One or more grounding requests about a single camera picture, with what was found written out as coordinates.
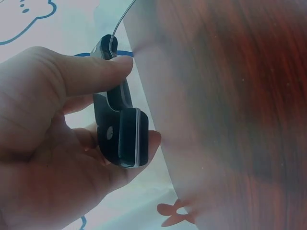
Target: orange flower print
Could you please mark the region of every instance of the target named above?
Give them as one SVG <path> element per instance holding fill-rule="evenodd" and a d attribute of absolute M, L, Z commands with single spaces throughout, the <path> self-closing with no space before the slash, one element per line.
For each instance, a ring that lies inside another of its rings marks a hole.
<path fill-rule="evenodd" d="M 174 205 L 158 204 L 157 210 L 162 216 L 170 216 L 166 221 L 163 222 L 161 227 L 169 227 L 178 224 L 184 220 L 187 220 L 191 224 L 195 224 L 194 217 L 190 214 L 178 214 L 177 210 L 183 207 L 183 204 L 178 199 Z"/>

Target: hand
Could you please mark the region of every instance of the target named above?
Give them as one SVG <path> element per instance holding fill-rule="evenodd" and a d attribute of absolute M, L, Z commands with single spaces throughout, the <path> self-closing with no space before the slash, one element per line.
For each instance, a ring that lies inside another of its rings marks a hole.
<path fill-rule="evenodd" d="M 108 164 L 95 135 L 64 114 L 119 85 L 130 57 L 111 61 L 28 49 L 0 64 L 0 229 L 61 229 L 126 185 L 143 168 Z M 153 158 L 160 134 L 149 133 Z"/>

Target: fingernail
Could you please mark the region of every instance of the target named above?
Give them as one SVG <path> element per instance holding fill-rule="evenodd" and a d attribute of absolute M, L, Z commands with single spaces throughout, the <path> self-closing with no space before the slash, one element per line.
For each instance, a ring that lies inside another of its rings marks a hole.
<path fill-rule="evenodd" d="M 130 56 L 119 56 L 111 59 L 111 61 L 117 62 L 121 65 L 133 66 L 133 58 Z"/>

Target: blue outline drawing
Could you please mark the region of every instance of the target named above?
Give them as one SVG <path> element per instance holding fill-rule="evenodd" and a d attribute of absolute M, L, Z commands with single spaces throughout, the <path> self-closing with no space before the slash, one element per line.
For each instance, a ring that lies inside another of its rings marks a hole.
<path fill-rule="evenodd" d="M 10 40 L 7 40 L 5 42 L 0 42 L 0 46 L 1 45 L 5 45 L 8 44 L 12 41 L 15 41 L 17 38 L 19 38 L 20 36 L 22 36 L 28 29 L 30 29 L 30 27 L 39 19 L 44 19 L 44 18 L 48 18 L 51 15 L 53 15 L 56 11 L 57 11 L 57 6 L 55 3 L 52 2 L 52 0 L 48 0 L 48 4 L 50 4 L 53 7 L 53 10 L 50 14 L 45 15 L 45 16 L 41 16 L 41 17 L 36 17 L 24 30 L 22 30 L 17 36 L 11 38 Z"/>
<path fill-rule="evenodd" d="M 82 226 L 81 226 L 80 230 L 84 230 L 84 228 L 87 224 L 85 216 L 81 217 L 81 220 L 82 220 Z"/>

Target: blue cartoon print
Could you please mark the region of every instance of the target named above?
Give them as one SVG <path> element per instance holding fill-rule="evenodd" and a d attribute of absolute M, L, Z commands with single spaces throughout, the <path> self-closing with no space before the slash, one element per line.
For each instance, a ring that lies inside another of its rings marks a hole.
<path fill-rule="evenodd" d="M 57 10 L 52 0 L 0 0 L 0 45 L 23 35 L 38 20 Z"/>

